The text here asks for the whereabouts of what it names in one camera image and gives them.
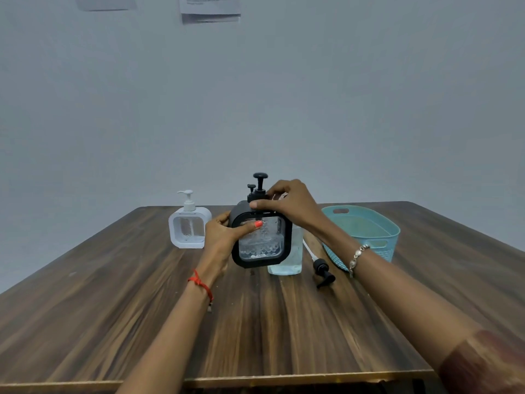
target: white pump head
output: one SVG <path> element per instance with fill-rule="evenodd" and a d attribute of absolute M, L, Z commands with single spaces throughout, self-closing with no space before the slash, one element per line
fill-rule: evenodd
<path fill-rule="evenodd" d="M 184 202 L 184 211 L 185 212 L 192 212 L 195 211 L 195 202 L 191 199 L 193 191 L 191 189 L 188 189 L 186 191 L 178 191 L 177 193 L 183 193 L 188 198 Z"/>

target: red string bracelet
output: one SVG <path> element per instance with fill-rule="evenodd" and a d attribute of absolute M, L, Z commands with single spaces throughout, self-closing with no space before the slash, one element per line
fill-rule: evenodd
<path fill-rule="evenodd" d="M 206 290 L 206 293 L 208 294 L 208 297 L 209 297 L 208 312 L 212 312 L 212 302 L 213 302 L 212 291 L 209 290 L 209 287 L 200 280 L 197 270 L 193 270 L 193 272 L 195 273 L 195 276 L 188 278 L 188 282 L 192 280 L 193 282 L 195 282 L 197 286 L 203 287 L 204 290 Z"/>

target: hand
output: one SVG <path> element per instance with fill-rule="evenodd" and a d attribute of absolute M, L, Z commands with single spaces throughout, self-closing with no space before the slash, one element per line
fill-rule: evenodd
<path fill-rule="evenodd" d="M 283 213 L 292 223 L 308 231 L 315 230 L 327 218 L 308 192 L 306 185 L 298 179 L 280 180 L 266 194 L 272 199 L 278 199 L 285 192 L 288 194 L 281 200 L 259 199 L 251 202 L 250 207 Z"/>
<path fill-rule="evenodd" d="M 263 225 L 262 221 L 255 221 L 236 228 L 228 228 L 229 213 L 222 213 L 206 224 L 204 253 L 197 265 L 197 272 L 201 280 L 209 286 L 226 271 L 228 258 L 235 242 Z"/>

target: table edge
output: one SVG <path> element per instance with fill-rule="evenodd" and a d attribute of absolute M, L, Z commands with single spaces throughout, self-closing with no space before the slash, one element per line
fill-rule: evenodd
<path fill-rule="evenodd" d="M 185 379 L 185 388 L 234 388 L 255 386 L 292 386 L 301 384 L 327 383 L 377 383 L 380 381 L 401 379 L 436 378 L 432 369 L 351 372 L 351 373 L 312 373 L 308 375 L 270 375 L 270 376 L 234 376 Z M 117 390 L 123 380 L 106 381 L 57 381 L 43 383 L 0 383 L 0 393 L 9 392 L 50 392 L 59 389 L 62 392 L 94 392 Z"/>

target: dispenser window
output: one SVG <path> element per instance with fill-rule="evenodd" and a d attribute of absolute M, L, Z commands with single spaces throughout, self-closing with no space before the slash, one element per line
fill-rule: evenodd
<path fill-rule="evenodd" d="M 173 220 L 175 239 L 181 243 L 204 242 L 204 222 L 199 216 L 181 215 Z"/>
<path fill-rule="evenodd" d="M 239 256 L 244 261 L 279 257 L 285 251 L 285 221 L 276 216 L 262 220 L 262 227 L 239 240 Z M 241 225 L 254 221 L 248 219 Z"/>

